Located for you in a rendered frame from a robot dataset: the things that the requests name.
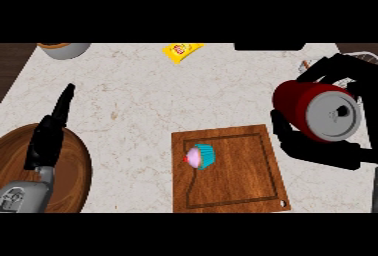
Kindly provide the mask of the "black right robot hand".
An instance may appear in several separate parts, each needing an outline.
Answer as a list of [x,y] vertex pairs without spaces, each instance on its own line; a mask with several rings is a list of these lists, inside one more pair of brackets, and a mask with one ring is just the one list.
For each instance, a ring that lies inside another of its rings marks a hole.
[[293,80],[335,85],[344,78],[352,79],[341,88],[351,94],[361,114],[358,128],[345,140],[327,143],[314,141],[277,110],[270,111],[270,117],[273,134],[289,157],[355,170],[363,162],[378,164],[378,65],[352,56],[335,54],[321,58]]

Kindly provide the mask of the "red can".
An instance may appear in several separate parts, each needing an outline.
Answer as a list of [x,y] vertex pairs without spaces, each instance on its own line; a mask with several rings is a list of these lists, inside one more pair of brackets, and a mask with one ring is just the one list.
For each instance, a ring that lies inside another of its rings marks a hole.
[[341,87],[289,80],[274,89],[273,109],[314,141],[345,140],[355,132],[361,114],[351,94]]

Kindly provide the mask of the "brown wooden cutting board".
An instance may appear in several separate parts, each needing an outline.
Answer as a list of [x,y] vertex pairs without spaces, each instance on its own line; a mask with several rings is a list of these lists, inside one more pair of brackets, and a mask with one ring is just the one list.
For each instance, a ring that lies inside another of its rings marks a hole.
[[[214,148],[202,170],[183,156],[197,144]],[[172,211],[190,213],[276,212],[290,208],[264,125],[171,134]]]

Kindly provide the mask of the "pink cupcake teal wrapper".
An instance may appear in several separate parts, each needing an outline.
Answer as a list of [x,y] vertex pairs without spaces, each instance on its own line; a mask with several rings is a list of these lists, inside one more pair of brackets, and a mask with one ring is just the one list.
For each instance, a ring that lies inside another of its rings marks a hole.
[[215,162],[215,151],[209,144],[196,144],[187,151],[183,161],[197,170],[208,168]]

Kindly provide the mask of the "black appliance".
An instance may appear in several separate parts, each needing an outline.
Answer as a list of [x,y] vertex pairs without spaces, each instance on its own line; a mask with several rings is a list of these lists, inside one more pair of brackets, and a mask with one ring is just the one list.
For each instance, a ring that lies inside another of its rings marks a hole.
[[305,43],[234,43],[236,51],[298,51]]

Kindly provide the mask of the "yellow snack bag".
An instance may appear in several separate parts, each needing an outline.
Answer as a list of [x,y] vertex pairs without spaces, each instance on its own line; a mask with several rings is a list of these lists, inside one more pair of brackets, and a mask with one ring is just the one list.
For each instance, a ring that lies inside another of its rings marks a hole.
[[178,64],[181,60],[203,46],[202,43],[172,43],[162,48],[162,53],[171,59],[174,64]]

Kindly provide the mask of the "round brown wooden bowl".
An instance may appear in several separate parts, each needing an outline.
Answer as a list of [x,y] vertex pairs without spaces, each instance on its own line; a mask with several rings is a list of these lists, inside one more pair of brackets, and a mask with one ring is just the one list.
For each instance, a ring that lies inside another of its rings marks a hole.
[[[36,181],[38,174],[23,169],[28,144],[36,124],[25,125],[0,137],[0,189],[10,181]],[[85,145],[63,128],[63,142],[54,168],[53,194],[47,213],[79,213],[91,184],[91,159]]]

